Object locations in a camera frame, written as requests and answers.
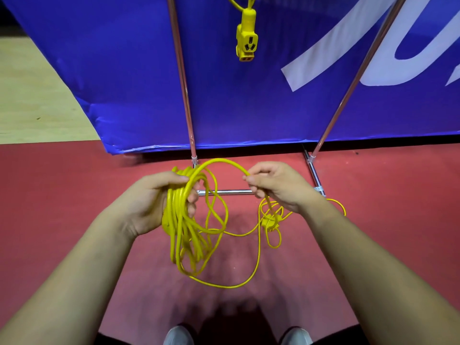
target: hand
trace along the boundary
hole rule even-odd
[[[321,196],[299,173],[283,162],[259,162],[248,172],[250,176],[243,176],[243,180],[247,181],[256,197],[263,198],[267,194],[296,213],[309,198]]]
[[[152,174],[141,178],[117,198],[106,211],[122,220],[130,228],[134,237],[146,234],[161,225],[166,207],[168,185],[187,183],[188,177],[174,172]],[[189,216],[196,211],[199,184],[195,184],[187,198]]]

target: left hand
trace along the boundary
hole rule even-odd
[[[134,237],[146,234],[161,225],[166,207],[168,185],[185,184],[188,177],[174,172],[162,172],[145,176],[129,187],[105,211],[127,224]],[[188,212],[193,217],[198,201],[199,184],[195,184],[188,196]]]

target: gray sneaker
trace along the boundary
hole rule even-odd
[[[193,339],[185,327],[175,326],[166,334],[163,345],[193,345]]]
[[[295,327],[292,328],[283,338],[281,345],[310,345],[313,341],[305,329]]]

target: forearm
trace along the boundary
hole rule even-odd
[[[324,199],[302,207],[366,335],[375,344],[453,344],[457,311]]]
[[[102,212],[0,332],[0,344],[90,344],[134,237]]]

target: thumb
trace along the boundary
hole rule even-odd
[[[273,190],[275,181],[269,176],[253,175],[246,178],[249,185],[257,186],[258,188]]]
[[[169,184],[187,183],[189,177],[180,176],[179,174],[169,171],[146,176],[142,181],[148,189],[157,189]]]

